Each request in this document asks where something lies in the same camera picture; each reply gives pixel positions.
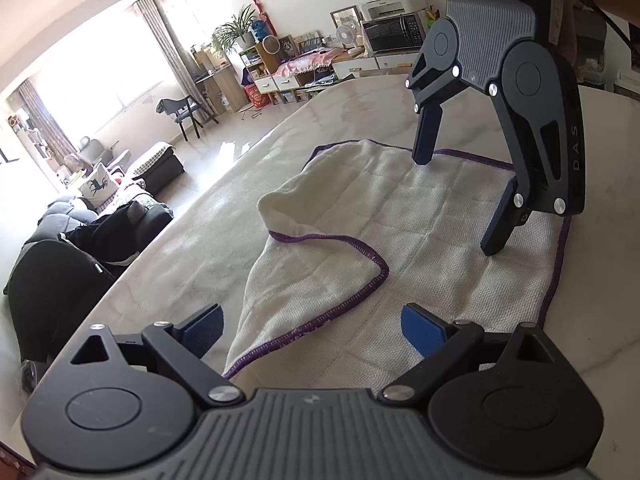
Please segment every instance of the blue gripper pad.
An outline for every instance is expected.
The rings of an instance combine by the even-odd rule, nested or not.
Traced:
[[[225,329],[222,307],[205,307],[174,326],[174,338],[198,359],[202,359]]]
[[[442,321],[442,325],[427,318],[418,309],[417,305],[405,305],[400,315],[402,335],[411,345],[422,355],[428,357],[433,354],[447,341],[447,333]]]

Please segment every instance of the label sticker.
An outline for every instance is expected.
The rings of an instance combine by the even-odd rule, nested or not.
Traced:
[[[558,45],[560,28],[562,27],[562,12],[564,0],[551,0],[551,16],[549,17],[549,43]]]

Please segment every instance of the drawer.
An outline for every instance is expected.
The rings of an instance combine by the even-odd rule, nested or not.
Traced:
[[[278,87],[273,79],[270,77],[263,77],[262,79],[257,79],[255,81],[255,85],[258,87],[258,90],[261,94],[268,94],[269,92],[277,92]]]
[[[276,82],[276,85],[280,90],[295,90],[301,86],[293,75],[290,75],[289,77],[275,75],[273,76],[273,80]]]
[[[418,59],[418,53],[376,56],[376,59],[380,68],[411,68]]]
[[[361,59],[348,59],[333,63],[335,75],[342,80],[349,74],[360,77],[361,70],[377,70],[378,63],[374,57],[363,57]]]

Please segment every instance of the red bag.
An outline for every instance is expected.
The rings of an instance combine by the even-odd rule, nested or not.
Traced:
[[[255,83],[243,86],[242,88],[244,88],[246,96],[249,98],[249,101],[251,101],[251,104],[254,105],[254,108],[256,110],[261,110],[266,105],[271,103],[269,96],[267,94],[261,94]]]

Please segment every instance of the pillow with horse print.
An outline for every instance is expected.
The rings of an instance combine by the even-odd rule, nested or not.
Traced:
[[[88,199],[95,208],[99,208],[107,202],[117,190],[118,184],[111,178],[101,162],[96,165],[94,172],[80,186],[82,196]]]

